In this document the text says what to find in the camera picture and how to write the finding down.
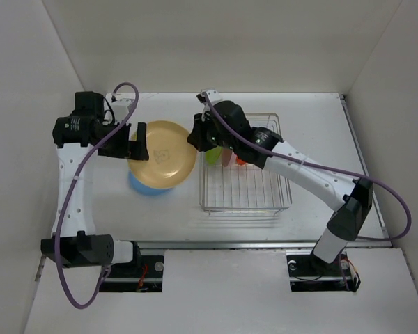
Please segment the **blue plate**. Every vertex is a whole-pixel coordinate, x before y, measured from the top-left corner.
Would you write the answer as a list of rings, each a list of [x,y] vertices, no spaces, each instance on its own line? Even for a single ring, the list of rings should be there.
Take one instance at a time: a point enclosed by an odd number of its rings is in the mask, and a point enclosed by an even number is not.
[[[173,191],[173,188],[155,189],[146,186],[145,184],[142,184],[131,172],[127,174],[127,179],[130,188],[143,196],[159,196]]]

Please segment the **beige plate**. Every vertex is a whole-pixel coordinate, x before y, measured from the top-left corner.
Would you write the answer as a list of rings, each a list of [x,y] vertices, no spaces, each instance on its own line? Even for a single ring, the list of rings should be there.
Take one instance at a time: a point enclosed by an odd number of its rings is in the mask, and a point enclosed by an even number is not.
[[[174,188],[192,173],[197,151],[187,142],[189,132],[179,124],[156,120],[147,124],[148,161],[128,161],[130,172],[146,186]]]

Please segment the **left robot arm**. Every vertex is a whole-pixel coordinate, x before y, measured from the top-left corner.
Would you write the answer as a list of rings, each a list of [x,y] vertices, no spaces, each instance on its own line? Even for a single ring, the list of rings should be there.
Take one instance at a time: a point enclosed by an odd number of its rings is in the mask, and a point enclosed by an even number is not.
[[[146,123],[130,140],[128,118],[138,97],[107,100],[94,92],[77,92],[73,112],[56,120],[52,131],[59,160],[59,192],[52,235],[43,239],[43,255],[63,268],[118,264],[127,276],[141,270],[134,241],[98,234],[93,222],[93,171],[98,156],[147,161]]]

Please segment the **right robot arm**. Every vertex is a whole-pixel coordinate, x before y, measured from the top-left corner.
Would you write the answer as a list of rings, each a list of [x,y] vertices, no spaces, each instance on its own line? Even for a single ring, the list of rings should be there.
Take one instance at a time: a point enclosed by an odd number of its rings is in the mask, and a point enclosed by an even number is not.
[[[215,147],[230,150],[240,160],[296,183],[333,211],[309,256],[313,272],[324,274],[330,270],[347,243],[356,240],[372,208],[372,182],[362,176],[348,177],[317,168],[279,134],[251,126],[242,108],[232,101],[201,103],[204,109],[194,115],[189,144],[199,152]]]

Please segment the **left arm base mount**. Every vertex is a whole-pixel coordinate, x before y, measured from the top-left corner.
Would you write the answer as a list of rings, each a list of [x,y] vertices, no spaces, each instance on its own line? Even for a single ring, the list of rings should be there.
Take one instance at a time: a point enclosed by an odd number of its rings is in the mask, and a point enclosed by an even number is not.
[[[100,293],[162,292],[164,251],[134,246],[131,262],[115,264],[99,288]]]

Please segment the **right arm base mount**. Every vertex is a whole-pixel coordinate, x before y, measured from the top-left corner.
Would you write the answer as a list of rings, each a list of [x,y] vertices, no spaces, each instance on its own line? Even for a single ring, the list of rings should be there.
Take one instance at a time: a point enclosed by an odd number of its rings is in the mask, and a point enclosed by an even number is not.
[[[286,260],[292,292],[355,293],[360,288],[362,280],[346,252],[331,264],[312,254],[290,254]]]

